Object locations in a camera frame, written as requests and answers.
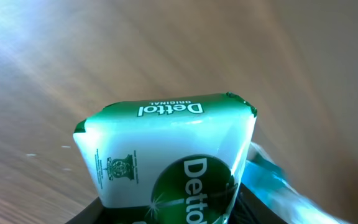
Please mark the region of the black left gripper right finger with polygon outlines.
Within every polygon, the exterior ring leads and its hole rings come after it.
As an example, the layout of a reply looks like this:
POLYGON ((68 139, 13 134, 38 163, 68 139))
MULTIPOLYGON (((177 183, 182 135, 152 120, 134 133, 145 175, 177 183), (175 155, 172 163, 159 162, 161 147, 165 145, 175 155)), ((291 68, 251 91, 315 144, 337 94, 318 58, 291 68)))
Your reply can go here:
POLYGON ((287 224, 243 183, 239 191, 228 224, 287 224))

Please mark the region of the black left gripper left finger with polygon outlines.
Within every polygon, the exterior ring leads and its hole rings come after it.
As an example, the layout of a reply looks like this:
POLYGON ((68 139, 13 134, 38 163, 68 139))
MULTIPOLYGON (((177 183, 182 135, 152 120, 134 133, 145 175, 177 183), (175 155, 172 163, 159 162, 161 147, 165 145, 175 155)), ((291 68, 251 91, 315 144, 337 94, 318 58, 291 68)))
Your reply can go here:
POLYGON ((84 210, 65 224, 104 224, 104 207, 100 198, 94 199, 84 210))

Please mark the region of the blue mouthwash bottle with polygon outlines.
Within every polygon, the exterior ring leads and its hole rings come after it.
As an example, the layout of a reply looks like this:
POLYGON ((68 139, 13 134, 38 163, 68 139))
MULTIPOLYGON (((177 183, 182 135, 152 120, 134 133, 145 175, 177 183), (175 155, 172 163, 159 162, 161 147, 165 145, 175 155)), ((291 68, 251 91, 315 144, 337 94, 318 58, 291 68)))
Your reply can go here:
POLYGON ((287 181, 283 169, 254 142, 249 146, 241 182, 287 223, 349 224, 299 194, 287 181))

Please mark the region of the green Dettol soap bar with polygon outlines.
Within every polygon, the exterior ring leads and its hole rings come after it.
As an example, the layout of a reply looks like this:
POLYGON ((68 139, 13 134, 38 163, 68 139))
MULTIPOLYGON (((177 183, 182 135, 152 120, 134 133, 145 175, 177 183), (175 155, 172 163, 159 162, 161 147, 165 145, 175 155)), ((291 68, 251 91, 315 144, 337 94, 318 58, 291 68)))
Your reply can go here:
POLYGON ((256 119, 229 92, 118 102, 78 123, 103 223, 226 223, 256 119))

